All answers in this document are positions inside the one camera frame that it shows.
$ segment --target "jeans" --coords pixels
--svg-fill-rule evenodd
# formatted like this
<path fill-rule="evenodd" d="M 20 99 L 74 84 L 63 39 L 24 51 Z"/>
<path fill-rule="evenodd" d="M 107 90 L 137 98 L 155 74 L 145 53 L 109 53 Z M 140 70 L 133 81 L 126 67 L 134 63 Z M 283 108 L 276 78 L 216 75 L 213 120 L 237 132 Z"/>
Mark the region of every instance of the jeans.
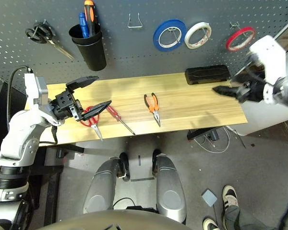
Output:
<path fill-rule="evenodd" d="M 227 230 L 276 230 L 268 227 L 238 206 L 230 206 L 224 215 Z"/>

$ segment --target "blue tape roll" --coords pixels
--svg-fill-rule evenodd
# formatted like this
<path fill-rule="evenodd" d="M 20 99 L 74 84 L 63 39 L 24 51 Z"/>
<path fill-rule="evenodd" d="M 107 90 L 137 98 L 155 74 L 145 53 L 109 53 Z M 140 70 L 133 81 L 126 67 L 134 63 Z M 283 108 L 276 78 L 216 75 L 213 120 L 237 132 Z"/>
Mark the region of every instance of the blue tape roll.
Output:
<path fill-rule="evenodd" d="M 181 38 L 179 39 L 179 42 L 176 43 L 175 45 L 171 46 L 171 47 L 163 47 L 161 46 L 160 42 L 159 42 L 159 37 L 162 34 L 163 31 L 167 30 L 168 28 L 171 27 L 177 27 L 180 31 L 181 31 Z M 184 41 L 184 37 L 187 33 L 187 28 L 186 25 L 179 20 L 176 19 L 172 19 L 172 20 L 168 20 L 166 22 L 163 22 L 155 31 L 154 33 L 154 44 L 155 47 L 160 50 L 160 51 L 171 51 L 176 49 L 177 47 L 179 47 L 183 41 Z"/>

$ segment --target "wooden table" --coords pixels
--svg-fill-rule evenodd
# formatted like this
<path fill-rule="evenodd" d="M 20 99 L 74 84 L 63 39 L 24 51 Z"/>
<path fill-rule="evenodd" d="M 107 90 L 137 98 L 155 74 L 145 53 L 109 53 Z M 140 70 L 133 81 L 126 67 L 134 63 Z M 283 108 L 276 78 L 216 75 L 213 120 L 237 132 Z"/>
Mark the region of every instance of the wooden table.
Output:
<path fill-rule="evenodd" d="M 75 90 L 73 95 L 83 108 L 112 100 L 111 105 L 136 135 L 246 123 L 237 100 L 220 96 L 212 90 L 217 85 L 229 85 L 229 81 L 188 85 L 184 73 L 175 73 L 98 80 Z M 65 89 L 65 84 L 47 87 L 48 97 L 54 99 Z M 161 128 L 144 104 L 144 94 L 151 95 L 151 92 L 159 101 Z M 100 114 L 98 127 L 103 138 L 132 135 L 106 110 Z M 73 118 L 68 118 L 58 128 L 57 136 L 59 144 L 99 139 L 92 128 Z M 42 134 L 41 141 L 53 141 L 50 128 Z"/>

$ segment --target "pegboard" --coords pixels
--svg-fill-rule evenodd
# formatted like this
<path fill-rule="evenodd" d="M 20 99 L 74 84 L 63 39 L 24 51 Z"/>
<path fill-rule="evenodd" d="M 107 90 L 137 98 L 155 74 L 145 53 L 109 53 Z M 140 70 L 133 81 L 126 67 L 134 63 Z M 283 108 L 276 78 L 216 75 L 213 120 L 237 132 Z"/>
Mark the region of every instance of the pegboard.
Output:
<path fill-rule="evenodd" d="M 101 79 L 126 78 L 184 72 L 186 68 L 225 64 L 235 74 L 244 65 L 248 47 L 235 53 L 225 42 L 235 32 L 229 22 L 252 26 L 256 41 L 275 36 L 288 23 L 288 0 L 95 0 L 102 27 L 107 66 L 94 72 L 86 66 L 78 48 L 68 35 L 83 11 L 82 0 L 0 0 L 0 78 L 7 81 L 19 65 L 30 66 L 47 84 L 64 83 L 93 75 Z M 127 27 L 129 13 L 136 23 L 140 13 L 144 26 Z M 59 44 L 75 60 L 71 61 L 51 45 L 29 40 L 24 31 L 44 19 L 52 26 Z M 187 29 L 198 22 L 212 28 L 211 39 L 202 47 L 188 49 L 182 44 L 170 52 L 161 52 L 153 44 L 153 34 L 164 21 L 178 19 Z M 23 73 L 14 78 L 14 87 L 24 92 Z"/>

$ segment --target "pen holder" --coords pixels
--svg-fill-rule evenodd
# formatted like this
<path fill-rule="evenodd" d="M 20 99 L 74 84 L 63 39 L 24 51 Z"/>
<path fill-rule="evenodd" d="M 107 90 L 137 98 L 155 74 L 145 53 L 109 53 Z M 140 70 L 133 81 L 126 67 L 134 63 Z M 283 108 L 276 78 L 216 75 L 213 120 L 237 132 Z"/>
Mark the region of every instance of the pen holder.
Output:
<path fill-rule="evenodd" d="M 72 37 L 82 57 L 84 58 L 90 70 L 99 71 L 106 67 L 105 51 L 102 45 L 102 34 L 100 25 L 96 26 L 97 33 L 91 37 L 83 38 L 81 26 L 75 25 L 69 30 L 69 35 Z"/>

